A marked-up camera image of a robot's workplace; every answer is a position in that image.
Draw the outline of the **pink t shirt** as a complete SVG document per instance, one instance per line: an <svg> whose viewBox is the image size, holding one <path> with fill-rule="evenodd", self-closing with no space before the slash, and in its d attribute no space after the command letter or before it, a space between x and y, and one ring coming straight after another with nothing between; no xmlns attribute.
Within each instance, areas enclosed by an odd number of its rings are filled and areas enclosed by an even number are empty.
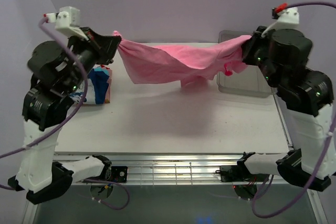
<svg viewBox="0 0 336 224"><path fill-rule="evenodd" d="M246 69L242 45L251 38L242 35L209 47L145 44L123 39L118 52L130 79L135 84L163 84L180 81L181 86L198 78L213 80Z"/></svg>

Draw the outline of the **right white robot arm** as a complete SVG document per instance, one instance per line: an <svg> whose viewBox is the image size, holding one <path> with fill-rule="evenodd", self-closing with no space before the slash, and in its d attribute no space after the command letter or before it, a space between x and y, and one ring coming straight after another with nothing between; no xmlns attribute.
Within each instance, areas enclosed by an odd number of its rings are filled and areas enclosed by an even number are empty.
<svg viewBox="0 0 336 224"><path fill-rule="evenodd" d="M245 153L237 161L238 177L277 175L298 187L323 191L335 174L335 147L326 145L335 121L330 78L307 67L313 43L295 29L258 27L242 45L243 62L257 66L283 100L297 131L299 147L281 154Z"/></svg>

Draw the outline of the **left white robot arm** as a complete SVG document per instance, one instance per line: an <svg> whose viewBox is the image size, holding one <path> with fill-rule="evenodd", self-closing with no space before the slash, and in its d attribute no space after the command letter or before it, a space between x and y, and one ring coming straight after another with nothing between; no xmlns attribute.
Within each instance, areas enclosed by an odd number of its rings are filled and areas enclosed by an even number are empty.
<svg viewBox="0 0 336 224"><path fill-rule="evenodd" d="M73 183L86 179L105 182L111 177L112 163L101 155L68 164L53 159L60 130L70 119L71 95L95 65L113 62L121 42L119 35L99 35L88 27L82 31L85 38L71 36L67 48L54 40L42 42L27 63L33 76L23 103L23 159L8 185L26 191L27 200L35 205L59 198ZM67 49L74 59L69 59Z"/></svg>

